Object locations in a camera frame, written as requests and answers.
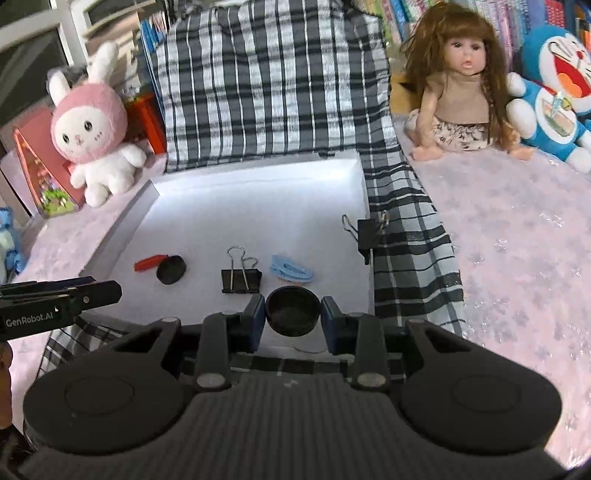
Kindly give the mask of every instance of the brown wig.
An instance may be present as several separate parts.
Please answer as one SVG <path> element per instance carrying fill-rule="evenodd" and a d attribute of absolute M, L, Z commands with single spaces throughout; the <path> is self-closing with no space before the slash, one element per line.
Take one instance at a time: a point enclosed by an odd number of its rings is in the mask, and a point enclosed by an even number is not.
<path fill-rule="evenodd" d="M 482 71 L 482 89 L 489 103 L 488 135 L 490 140 L 508 148 L 513 139 L 505 109 L 509 102 L 505 52 L 490 23 L 476 12 L 446 2 L 425 12 L 412 36 L 402 45 L 407 58 L 407 82 L 422 97 L 429 75 L 447 70 L 444 46 L 452 38 L 478 38 L 484 42 L 486 67 Z"/>

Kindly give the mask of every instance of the blue hair clip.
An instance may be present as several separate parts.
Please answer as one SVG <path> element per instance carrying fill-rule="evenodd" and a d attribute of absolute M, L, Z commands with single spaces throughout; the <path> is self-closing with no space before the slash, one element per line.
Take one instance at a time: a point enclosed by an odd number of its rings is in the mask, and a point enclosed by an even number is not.
<path fill-rule="evenodd" d="M 308 283 L 314 277 L 312 270 L 295 265 L 289 258 L 280 255 L 272 257 L 271 274 L 282 280 L 297 283 Z"/>

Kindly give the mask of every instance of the black round lid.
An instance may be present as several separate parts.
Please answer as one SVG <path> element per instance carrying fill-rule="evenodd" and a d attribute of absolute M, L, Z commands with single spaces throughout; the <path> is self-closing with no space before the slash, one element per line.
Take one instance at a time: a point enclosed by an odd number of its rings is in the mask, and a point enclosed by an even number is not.
<path fill-rule="evenodd" d="M 281 287 L 271 292 L 265 305 L 269 326 L 280 335 L 300 337 L 310 333 L 320 316 L 320 300 L 304 287 Z"/>
<path fill-rule="evenodd" d="M 164 285 L 172 285 L 183 278 L 186 271 L 187 264 L 184 262 L 183 257 L 173 255 L 160 262 L 160 265 L 158 265 L 158 269 L 156 270 L 156 277 Z"/>

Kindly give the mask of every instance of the pink plush bunny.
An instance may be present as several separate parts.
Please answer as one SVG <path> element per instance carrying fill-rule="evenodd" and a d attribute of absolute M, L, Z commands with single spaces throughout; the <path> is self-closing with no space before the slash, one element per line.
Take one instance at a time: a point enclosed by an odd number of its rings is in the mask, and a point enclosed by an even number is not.
<path fill-rule="evenodd" d="M 127 132 L 127 112 L 108 85 L 118 48 L 106 42 L 88 67 L 88 82 L 70 89 L 62 72 L 49 79 L 49 93 L 56 106 L 51 121 L 53 144 L 76 166 L 70 176 L 75 189 L 86 185 L 86 203 L 103 205 L 109 192 L 127 192 L 134 184 L 136 168 L 146 155 L 134 144 L 121 143 Z"/>

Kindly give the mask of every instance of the doraemon plush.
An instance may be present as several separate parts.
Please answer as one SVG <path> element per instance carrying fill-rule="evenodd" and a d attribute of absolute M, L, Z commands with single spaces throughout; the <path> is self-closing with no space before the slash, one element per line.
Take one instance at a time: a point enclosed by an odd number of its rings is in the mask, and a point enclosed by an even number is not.
<path fill-rule="evenodd" d="M 523 142 L 578 171 L 591 171 L 591 132 L 577 115 L 591 112 L 589 53 L 563 28 L 532 30 L 522 49 L 524 75 L 507 75 L 510 123 Z"/>

